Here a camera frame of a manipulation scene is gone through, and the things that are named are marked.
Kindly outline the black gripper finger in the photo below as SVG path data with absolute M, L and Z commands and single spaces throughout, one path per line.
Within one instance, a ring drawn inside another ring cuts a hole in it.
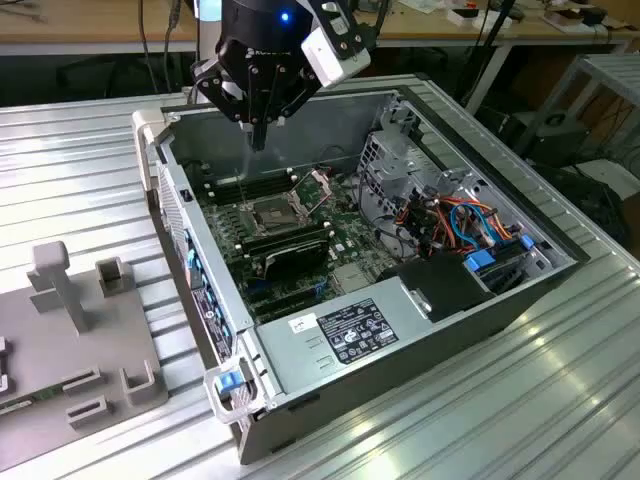
M 260 123 L 251 116 L 250 97 L 232 79 L 218 60 L 208 59 L 192 66 L 194 87 L 227 119 L 238 124 L 245 133 L 251 150 L 260 149 Z
M 298 70 L 284 65 L 276 67 L 266 106 L 258 122 L 259 150 L 265 148 L 268 126 L 281 117 L 291 117 L 320 86 L 315 72 L 308 65 Z

